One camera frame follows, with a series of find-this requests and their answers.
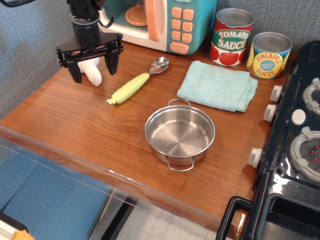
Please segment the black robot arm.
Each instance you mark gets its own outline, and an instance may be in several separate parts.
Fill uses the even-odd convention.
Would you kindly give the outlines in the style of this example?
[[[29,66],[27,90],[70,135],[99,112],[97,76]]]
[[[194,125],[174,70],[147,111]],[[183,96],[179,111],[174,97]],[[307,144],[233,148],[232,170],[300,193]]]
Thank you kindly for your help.
[[[118,70],[119,55],[124,50],[121,33],[105,33],[99,30],[99,11],[103,0],[68,0],[70,21],[74,35],[55,49],[59,64],[68,68],[76,83],[82,82],[79,62],[104,57],[111,75]]]

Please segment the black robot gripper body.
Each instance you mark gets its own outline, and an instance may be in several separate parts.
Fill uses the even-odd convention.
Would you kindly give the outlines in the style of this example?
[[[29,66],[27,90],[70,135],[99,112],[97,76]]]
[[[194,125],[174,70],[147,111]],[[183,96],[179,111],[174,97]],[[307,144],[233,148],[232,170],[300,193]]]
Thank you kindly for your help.
[[[100,31],[97,19],[70,19],[74,35],[70,40],[55,49],[59,64],[67,67],[67,61],[80,62],[97,57],[105,57],[108,45],[116,44],[118,48],[118,64],[120,54],[124,50],[121,33]]]

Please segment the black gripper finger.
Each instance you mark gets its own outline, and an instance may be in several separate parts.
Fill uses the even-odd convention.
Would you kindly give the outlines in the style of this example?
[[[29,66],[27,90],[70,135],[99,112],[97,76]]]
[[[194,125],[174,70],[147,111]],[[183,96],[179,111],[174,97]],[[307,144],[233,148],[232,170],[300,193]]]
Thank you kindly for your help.
[[[76,83],[81,84],[82,83],[82,74],[80,71],[80,68],[78,66],[78,63],[73,60],[67,60],[67,68],[69,70],[70,75],[72,76],[73,80]]]
[[[114,75],[118,70],[118,47],[116,44],[109,44],[107,46],[104,60],[109,73]]]

